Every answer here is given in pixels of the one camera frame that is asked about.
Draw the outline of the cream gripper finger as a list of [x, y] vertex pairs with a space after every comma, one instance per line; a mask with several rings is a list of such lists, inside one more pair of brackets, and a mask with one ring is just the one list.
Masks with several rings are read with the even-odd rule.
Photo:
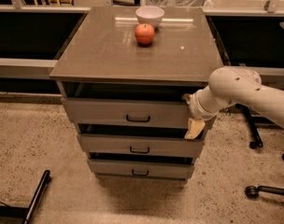
[[205, 122], [201, 119], [188, 119], [188, 131], [185, 134], [185, 138], [195, 139], [205, 126]]

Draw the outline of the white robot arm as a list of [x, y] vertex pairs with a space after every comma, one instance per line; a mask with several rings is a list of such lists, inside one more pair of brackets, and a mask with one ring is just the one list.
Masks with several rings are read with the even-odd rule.
[[218, 68], [209, 76], [204, 89], [184, 94], [183, 99], [190, 109], [186, 139], [196, 138], [207, 120], [236, 104], [251, 108], [284, 129], [284, 91], [264, 86], [254, 70]]

